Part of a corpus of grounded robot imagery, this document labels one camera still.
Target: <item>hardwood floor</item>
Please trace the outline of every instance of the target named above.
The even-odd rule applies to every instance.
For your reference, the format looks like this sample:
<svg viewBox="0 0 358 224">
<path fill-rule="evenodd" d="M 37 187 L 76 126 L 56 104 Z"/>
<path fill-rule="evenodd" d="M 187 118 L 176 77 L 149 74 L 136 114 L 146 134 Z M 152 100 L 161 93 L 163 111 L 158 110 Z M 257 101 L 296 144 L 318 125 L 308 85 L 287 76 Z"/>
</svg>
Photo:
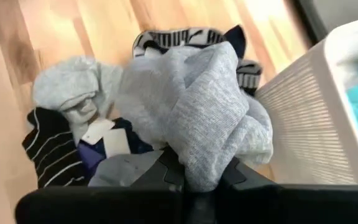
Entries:
<svg viewBox="0 0 358 224">
<path fill-rule="evenodd" d="M 36 187 L 21 141 L 41 70 L 79 54 L 125 65 L 147 29 L 237 24 L 246 57 L 264 67 L 262 83 L 307 51 L 286 0 L 0 0 L 0 223 L 14 223 L 17 201 Z"/>
</svg>

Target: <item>black and white patterned fabric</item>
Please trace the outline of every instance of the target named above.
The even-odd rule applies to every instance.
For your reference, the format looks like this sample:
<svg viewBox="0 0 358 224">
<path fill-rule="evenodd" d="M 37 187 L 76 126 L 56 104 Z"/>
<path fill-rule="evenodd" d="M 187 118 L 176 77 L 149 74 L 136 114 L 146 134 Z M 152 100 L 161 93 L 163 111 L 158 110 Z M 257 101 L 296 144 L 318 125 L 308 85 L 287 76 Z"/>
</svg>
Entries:
<svg viewBox="0 0 358 224">
<path fill-rule="evenodd" d="M 39 107 L 27 115 L 27 120 L 34 129 L 22 145 L 34 163 L 38 188 L 88 184 L 68 121 L 57 111 Z"/>
<path fill-rule="evenodd" d="M 211 28 L 145 31 L 136 38 L 132 53 L 133 57 L 157 57 L 172 47 L 185 45 L 202 49 L 223 41 L 229 41 L 239 57 L 237 66 L 239 87 L 254 96 L 262 67 L 255 61 L 242 59 L 246 49 L 246 38 L 240 26 L 233 27 L 225 34 Z"/>
</svg>

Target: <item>laundry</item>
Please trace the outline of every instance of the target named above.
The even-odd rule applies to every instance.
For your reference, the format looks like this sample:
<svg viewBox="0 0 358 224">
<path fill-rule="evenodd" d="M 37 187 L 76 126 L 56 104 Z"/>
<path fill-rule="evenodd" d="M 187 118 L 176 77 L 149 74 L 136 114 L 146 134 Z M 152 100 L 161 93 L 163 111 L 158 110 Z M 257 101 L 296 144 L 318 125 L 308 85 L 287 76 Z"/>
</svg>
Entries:
<svg viewBox="0 0 358 224">
<path fill-rule="evenodd" d="M 91 118 L 109 114 L 121 74 L 119 66 L 103 65 L 87 56 L 72 57 L 37 77 L 35 105 L 62 112 L 77 144 Z"/>
<path fill-rule="evenodd" d="M 96 142 L 86 142 L 81 140 L 78 144 L 77 150 L 81 155 L 81 159 L 87 169 L 87 176 L 94 176 L 99 163 L 106 158 L 115 156 L 116 154 L 143 154 L 153 151 L 153 147 L 139 139 L 138 135 L 133 132 L 132 124 L 123 118 L 114 119 L 114 127 L 112 130 L 123 130 L 122 138 L 112 139 L 112 136 L 100 135 Z M 90 124 L 87 133 L 92 136 L 94 133 L 89 133 L 93 124 Z"/>
<path fill-rule="evenodd" d="M 89 182 L 90 187 L 128 187 L 141 177 L 163 151 L 116 155 L 102 161 Z"/>
<path fill-rule="evenodd" d="M 89 179 L 68 121 L 57 111 L 39 107 L 27 115 L 27 120 L 34 128 L 22 145 L 34 163 L 38 188 L 86 185 Z"/>
<path fill-rule="evenodd" d="M 136 57 L 122 75 L 115 107 L 154 149 L 172 147 L 192 191 L 214 190 L 234 156 L 248 164 L 272 156 L 270 118 L 239 88 L 238 63 L 229 42 L 181 46 Z"/>
<path fill-rule="evenodd" d="M 159 57 L 173 47 L 188 46 L 203 49 L 223 41 L 228 41 L 232 45 L 239 58 L 236 69 L 239 87 L 254 96 L 262 67 L 255 61 L 242 59 L 246 49 L 246 37 L 241 26 L 235 26 L 225 34 L 210 28 L 145 31 L 136 38 L 132 52 L 134 57 Z"/>
</svg>

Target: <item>white tag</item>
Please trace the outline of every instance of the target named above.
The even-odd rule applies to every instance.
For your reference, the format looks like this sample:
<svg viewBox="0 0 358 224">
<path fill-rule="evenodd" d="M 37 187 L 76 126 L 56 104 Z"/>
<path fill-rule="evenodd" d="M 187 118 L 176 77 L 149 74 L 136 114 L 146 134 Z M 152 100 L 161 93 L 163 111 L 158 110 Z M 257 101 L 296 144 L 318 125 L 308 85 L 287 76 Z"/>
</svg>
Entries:
<svg viewBox="0 0 358 224">
<path fill-rule="evenodd" d="M 82 136 L 82 140 L 90 145 L 96 144 L 115 123 L 104 118 L 94 120 L 88 127 L 86 133 Z"/>
<path fill-rule="evenodd" d="M 112 157 L 119 154 L 130 154 L 127 134 L 125 129 L 112 129 L 103 136 L 104 151 L 106 157 Z"/>
</svg>

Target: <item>laundry basket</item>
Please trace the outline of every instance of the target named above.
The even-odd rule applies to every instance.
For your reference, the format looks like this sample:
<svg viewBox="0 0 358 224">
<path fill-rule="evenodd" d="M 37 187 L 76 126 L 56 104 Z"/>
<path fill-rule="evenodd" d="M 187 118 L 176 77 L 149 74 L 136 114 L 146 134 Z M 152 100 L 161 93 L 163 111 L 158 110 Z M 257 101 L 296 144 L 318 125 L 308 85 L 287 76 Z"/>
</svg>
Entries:
<svg viewBox="0 0 358 224">
<path fill-rule="evenodd" d="M 358 184 L 358 21 L 333 30 L 256 93 L 273 124 L 275 181 Z"/>
</svg>

